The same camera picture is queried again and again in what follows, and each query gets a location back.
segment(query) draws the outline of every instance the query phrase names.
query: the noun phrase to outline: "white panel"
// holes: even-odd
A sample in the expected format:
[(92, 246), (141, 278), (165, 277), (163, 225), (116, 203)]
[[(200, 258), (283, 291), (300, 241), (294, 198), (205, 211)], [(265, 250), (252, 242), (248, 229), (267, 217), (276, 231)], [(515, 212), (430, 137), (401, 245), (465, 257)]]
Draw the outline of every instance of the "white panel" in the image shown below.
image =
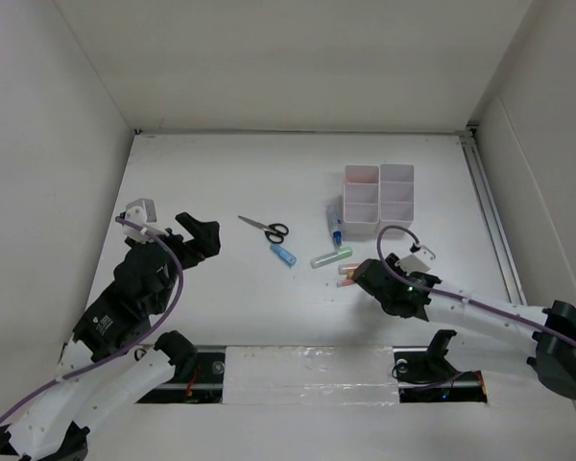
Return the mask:
[(58, 0), (131, 126), (463, 129), (530, 0)]
[[(431, 272), (491, 298), (506, 291), (457, 136), (400, 134), (140, 135), (132, 146), (114, 215), (140, 196), (156, 200), (158, 222), (181, 231), (182, 211), (218, 220), (222, 251), (185, 274), (185, 294), (166, 327), (195, 344), (337, 346), (428, 344), (438, 326), (386, 315), (357, 286), (337, 288), (337, 264), (313, 270), (333, 250), (325, 204), (342, 193), (344, 166), (415, 165), (412, 230), (437, 259)], [(290, 228), (289, 269), (242, 214)], [(128, 247), (116, 224), (92, 285), (93, 301)], [(347, 240), (345, 262), (377, 257), (373, 237)], [(411, 240), (386, 251), (408, 255)]]
[(551, 4), (499, 97), (576, 278), (576, 1)]
[(130, 139), (53, 2), (0, 0), (0, 347), (73, 327)]
[(530, 302), (576, 305), (576, 0), (546, 7), (479, 139)]
[(86, 461), (576, 461), (570, 405), (137, 405)]
[(227, 348), (222, 402), (316, 406), (399, 403), (393, 348)]

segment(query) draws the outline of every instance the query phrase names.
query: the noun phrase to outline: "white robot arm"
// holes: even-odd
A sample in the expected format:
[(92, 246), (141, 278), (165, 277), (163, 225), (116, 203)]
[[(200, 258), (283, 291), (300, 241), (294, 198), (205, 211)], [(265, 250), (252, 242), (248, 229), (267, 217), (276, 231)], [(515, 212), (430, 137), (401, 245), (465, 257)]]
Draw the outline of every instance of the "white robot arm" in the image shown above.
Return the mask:
[[(153, 350), (107, 387), (107, 364), (150, 336), (177, 304), (181, 271), (220, 252), (219, 224), (202, 223), (187, 213), (176, 220), (194, 237), (156, 227), (150, 200), (127, 206), (116, 221), (126, 226), (131, 249), (114, 272), (113, 283), (85, 311), (64, 348), (56, 378), (17, 403), (0, 419), (37, 397), (11, 425), (0, 426), (0, 454), (23, 461), (83, 460), (87, 440), (115, 410), (140, 399), (173, 376), (187, 376), (196, 349), (176, 331), (162, 334)], [(173, 300), (171, 293), (178, 281)], [(161, 315), (152, 326), (150, 319)]]
[[(536, 378), (556, 394), (576, 400), (576, 308), (573, 305), (556, 301), (551, 308), (542, 308), (488, 300), (430, 274), (408, 274), (401, 269), (396, 255), (383, 257), (381, 235), (378, 237), (380, 259), (364, 261), (352, 279), (381, 303), (384, 312), (465, 328), (514, 347), (509, 352), (492, 352), (484, 342), (474, 344), (473, 338), (457, 338), (454, 330), (438, 331), (429, 346), (431, 353), (424, 358), (434, 360), (439, 372), (430, 376), (429, 383), (452, 379), (460, 373), (458, 369), (499, 371)], [(412, 251), (417, 252), (418, 247), (415, 245)], [(407, 379), (414, 365), (402, 364), (405, 373), (401, 378)], [(426, 363), (416, 365), (420, 371), (427, 369)]]

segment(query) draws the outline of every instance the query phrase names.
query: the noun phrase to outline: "wire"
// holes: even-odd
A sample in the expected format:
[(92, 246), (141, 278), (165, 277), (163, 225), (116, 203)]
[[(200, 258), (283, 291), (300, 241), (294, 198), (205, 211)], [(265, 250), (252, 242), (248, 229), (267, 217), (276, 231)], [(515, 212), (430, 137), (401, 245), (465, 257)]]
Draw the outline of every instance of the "wire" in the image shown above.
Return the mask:
[[(175, 291), (175, 296), (173, 297), (173, 300), (171, 300), (171, 302), (169, 303), (169, 306), (166, 308), (166, 310), (164, 311), (164, 313), (162, 314), (162, 316), (157, 320), (157, 322), (150, 328), (148, 329), (146, 332), (144, 332), (143, 334), (141, 334), (138, 338), (136, 338), (135, 340), (131, 341), (129, 344), (127, 344), (126, 346), (124, 346), (123, 348), (115, 351), (114, 353), (112, 353), (111, 355), (109, 355), (108, 357), (99, 360), (96, 363), (92, 363), (90, 365), (86, 365), (78, 370), (75, 370), (74, 372), (70, 372), (67, 373), (66, 375), (62, 376), (61, 378), (63, 380), (68, 380), (68, 379), (72, 379), (73, 377), (77, 377), (77, 376), (81, 376), (87, 372), (91, 372), (92, 370), (96, 370), (99, 367), (102, 367), (103, 365), (109, 363), (111, 360), (116, 359), (117, 357), (120, 357), (122, 355), (124, 355), (126, 352), (128, 352), (130, 349), (132, 349), (134, 346), (137, 346), (138, 344), (140, 344), (141, 342), (145, 341), (145, 339), (147, 339), (148, 337), (150, 337), (152, 334), (154, 334), (156, 332), (156, 330), (158, 328), (160, 328), (160, 326), (164, 323), (164, 321), (168, 318), (169, 315), (171, 315), (171, 312), (173, 312), (173, 309), (175, 309), (175, 306), (177, 305), (177, 302), (180, 300), (181, 297), (181, 292), (183, 291), (183, 284), (184, 284), (184, 278), (183, 278), (183, 269), (181, 267), (181, 263), (180, 260), (177, 258), (177, 256), (175, 255), (175, 253), (173, 253), (173, 251), (168, 247), (168, 245), (166, 245), (166, 243), (164, 243), (162, 240), (160, 240), (160, 238), (155, 235), (154, 233), (152, 233), (151, 231), (147, 230), (146, 228), (143, 228), (142, 226), (139, 226), (136, 223), (133, 223), (131, 221), (127, 221), (125, 219), (122, 219), (120, 217), (116, 217), (115, 221), (119, 224), (121, 224), (122, 226), (128, 226), (129, 228), (133, 228), (136, 231), (139, 232), (144, 232), (146, 236), (150, 237), (152, 240), (154, 240), (155, 243), (157, 243), (157, 245), (162, 248), (162, 250), (164, 250), (173, 260), (173, 263), (175, 264), (176, 268), (177, 268), (177, 276), (178, 276), (178, 285), (177, 285), (177, 289)], [(17, 411), (19, 408), (21, 408), (23, 405), (25, 405), (26, 403), (30, 402), (31, 400), (35, 399), (36, 397), (38, 397), (40, 394), (42, 394), (43, 392), (51, 389), (52, 387), (54, 387), (56, 384), (58, 384), (59, 382), (55, 379), (52, 379), (51, 381), (43, 384), (42, 386), (40, 386), (38, 389), (34, 390), (33, 392), (31, 392), (30, 394), (28, 394), (26, 397), (24, 397), (23, 399), (21, 399), (20, 401), (18, 401), (15, 405), (13, 405), (9, 410), (7, 410), (1, 417), (0, 417), (0, 425), (6, 421), (8, 418), (10, 418), (12, 416), (12, 414)]]
[(440, 381), (440, 382), (435, 382), (433, 384), (429, 384), (428, 386), (421, 386), (421, 387), (415, 387), (414, 389), (411, 389), (412, 391), (430, 391), (431, 389), (439, 389), (440, 387), (451, 383), (452, 385), (454, 385), (454, 381), (456, 381), (457, 379), (459, 379), (461, 376), (466, 375), (467, 373), (471, 373), (471, 372), (459, 372), (454, 376), (449, 377), (448, 379), (445, 379), (444, 381)]
[(201, 370), (201, 365), (199, 365), (198, 367), (196, 367), (194, 369), (194, 376), (192, 376), (192, 379), (190, 379), (190, 382), (188, 382), (188, 385), (185, 388), (185, 396), (187, 398), (192, 397), (192, 385), (194, 384), (194, 381), (196, 381), (196, 378), (199, 377), (199, 371), (200, 370)]
[[(437, 288), (429, 288), (427, 286), (418, 285), (418, 284), (413, 283), (412, 281), (402, 277), (397, 272), (395, 272), (395, 270), (389, 265), (389, 263), (386, 262), (386, 259), (384, 258), (384, 254), (382, 253), (382, 238), (384, 237), (384, 234), (391, 229), (396, 229), (398, 231), (404, 231), (404, 232), (406, 232), (412, 236), (415, 243), (417, 243), (417, 244), (420, 243), (420, 241), (418, 240), (416, 235), (411, 230), (405, 229), (402, 226), (390, 225), (390, 226), (386, 226), (384, 229), (382, 229), (380, 234), (377, 235), (377, 242), (376, 242), (377, 243), (377, 255), (380, 258), (380, 261), (382, 262), (382, 266), (384, 267), (384, 269), (386, 269), (386, 272), (388, 272), (393, 278), (397, 279), (401, 283), (403, 283), (407, 286), (411, 286), (413, 288), (416, 288), (417, 290), (424, 291), (426, 293), (432, 293), (434, 295), (446, 296), (447, 298), (450, 298), (452, 300), (457, 300), (457, 301), (462, 302), (464, 297), (462, 295), (459, 295), (458, 293), (452, 293), (450, 291), (445, 291), (445, 290), (440, 290)], [(497, 309), (496, 307), (493, 307), (493, 306), (485, 304), (485, 303), (481, 303), (481, 302), (476, 301), (476, 300), (467, 300), (467, 301), (468, 301), (468, 304), (471, 304), (475, 307), (486, 310), (487, 312), (490, 312), (491, 314), (494, 314), (494, 315), (497, 315), (499, 317), (503, 317), (506, 319), (510, 319), (513, 322), (524, 324), (527, 327), (536, 329), (536, 330), (541, 331), (541, 332), (546, 333), (546, 334), (550, 334), (551, 336), (554, 336), (557, 339), (565, 342), (568, 346), (571, 346), (572, 348), (576, 349), (576, 341), (575, 340), (573, 340), (569, 336), (566, 336), (562, 333), (559, 333), (558, 331), (556, 331), (552, 328), (549, 328), (545, 325), (539, 324), (538, 322), (534, 322), (532, 320), (525, 319), (523, 317), (520, 317), (519, 315), (510, 314), (504, 310)]]

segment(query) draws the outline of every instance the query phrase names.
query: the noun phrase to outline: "plastic storage box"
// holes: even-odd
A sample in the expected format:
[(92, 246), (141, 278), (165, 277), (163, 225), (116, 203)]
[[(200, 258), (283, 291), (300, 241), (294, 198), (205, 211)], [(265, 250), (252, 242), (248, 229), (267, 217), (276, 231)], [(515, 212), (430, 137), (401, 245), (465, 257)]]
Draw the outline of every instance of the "plastic storage box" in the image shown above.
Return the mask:
[(374, 233), (380, 220), (379, 166), (347, 165), (344, 170), (344, 233)]
[(344, 171), (345, 235), (371, 235), (389, 224), (414, 221), (414, 165), (347, 165)]
[(414, 165), (380, 165), (380, 225), (410, 227), (414, 221)]

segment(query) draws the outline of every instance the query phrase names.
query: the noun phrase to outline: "scissors handle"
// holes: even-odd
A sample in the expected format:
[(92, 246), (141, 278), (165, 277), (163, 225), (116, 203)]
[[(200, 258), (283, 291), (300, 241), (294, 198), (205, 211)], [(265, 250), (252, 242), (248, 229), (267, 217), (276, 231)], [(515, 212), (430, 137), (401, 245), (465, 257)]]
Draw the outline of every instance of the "scissors handle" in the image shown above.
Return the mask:
[(283, 243), (284, 237), (290, 232), (288, 227), (281, 223), (273, 223), (267, 226), (271, 230), (265, 230), (265, 236), (271, 243)]

